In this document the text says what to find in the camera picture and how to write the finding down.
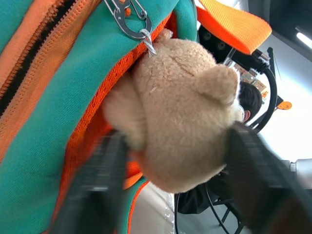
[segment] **teddy bear ear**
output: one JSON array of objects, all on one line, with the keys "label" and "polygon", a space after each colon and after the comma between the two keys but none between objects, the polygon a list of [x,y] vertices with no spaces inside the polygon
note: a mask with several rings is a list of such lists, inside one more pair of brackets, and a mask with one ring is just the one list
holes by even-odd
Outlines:
[{"label": "teddy bear ear", "polygon": [[173,32],[170,31],[169,29],[164,28],[160,34],[158,35],[158,37],[155,39],[156,43],[161,43],[163,41],[169,40],[170,38],[172,38],[173,36]]},{"label": "teddy bear ear", "polygon": [[198,75],[195,89],[200,94],[231,105],[239,94],[239,72],[224,65],[217,65]]}]

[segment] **black cable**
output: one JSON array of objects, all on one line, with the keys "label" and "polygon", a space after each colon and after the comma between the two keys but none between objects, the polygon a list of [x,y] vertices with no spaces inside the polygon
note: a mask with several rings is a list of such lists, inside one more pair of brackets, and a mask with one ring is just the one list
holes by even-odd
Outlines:
[{"label": "black cable", "polygon": [[260,132],[263,129],[263,127],[269,122],[271,116],[273,115],[273,112],[275,110],[276,103],[277,103],[277,85],[276,85],[275,76],[269,68],[264,70],[263,73],[268,78],[271,94],[270,94],[270,103],[269,103],[268,110],[265,116],[263,117],[262,121],[255,128],[257,132]]},{"label": "black cable", "polygon": [[205,189],[206,189],[206,194],[207,194],[207,198],[208,198],[208,203],[211,207],[211,210],[213,211],[214,215],[215,215],[215,218],[218,220],[220,226],[223,228],[223,230],[225,231],[226,234],[230,234],[228,232],[228,230],[226,229],[226,227],[224,226],[222,220],[219,218],[218,214],[216,213],[215,209],[214,209],[214,206],[213,206],[213,203],[210,199],[210,196],[209,196],[209,192],[208,192],[208,189],[207,189],[207,184],[205,184]]},{"label": "black cable", "polygon": [[179,231],[177,229],[177,207],[179,204],[180,194],[175,195],[175,233],[179,234]]}]

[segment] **metal carabiner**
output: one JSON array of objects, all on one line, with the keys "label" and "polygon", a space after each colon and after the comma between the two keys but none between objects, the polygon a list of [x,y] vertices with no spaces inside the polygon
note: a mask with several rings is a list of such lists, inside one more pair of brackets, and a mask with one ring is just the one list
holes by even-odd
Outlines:
[{"label": "metal carabiner", "polygon": [[130,5],[132,5],[132,7],[134,8],[137,17],[140,20],[144,20],[145,21],[145,29],[151,33],[152,32],[152,23],[150,18],[147,15],[146,10],[143,8],[143,6],[138,2],[138,0],[134,0],[136,2],[136,4],[139,6],[139,8],[141,9],[141,12],[139,13],[139,11],[137,10],[136,6],[133,3],[133,0],[110,0],[113,5],[114,5],[114,10],[110,7],[108,0],[104,0],[104,2],[106,3],[108,9],[110,10],[110,12],[112,13],[112,15],[115,18],[115,21],[117,22],[118,26],[120,27],[120,29],[130,38],[132,39],[137,39],[137,40],[142,40],[146,38],[146,35],[144,35],[141,32],[134,32],[132,30],[130,30],[128,28],[128,26],[126,25],[125,22],[125,9],[130,7]]}]

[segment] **plush toy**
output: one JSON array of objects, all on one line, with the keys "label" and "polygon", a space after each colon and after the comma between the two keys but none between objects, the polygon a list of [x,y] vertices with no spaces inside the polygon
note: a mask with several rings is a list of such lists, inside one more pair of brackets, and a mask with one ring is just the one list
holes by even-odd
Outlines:
[{"label": "plush toy", "polygon": [[225,166],[227,130],[238,111],[238,73],[200,44],[163,30],[105,98],[102,109],[123,132],[143,174],[159,188],[185,192]]}]

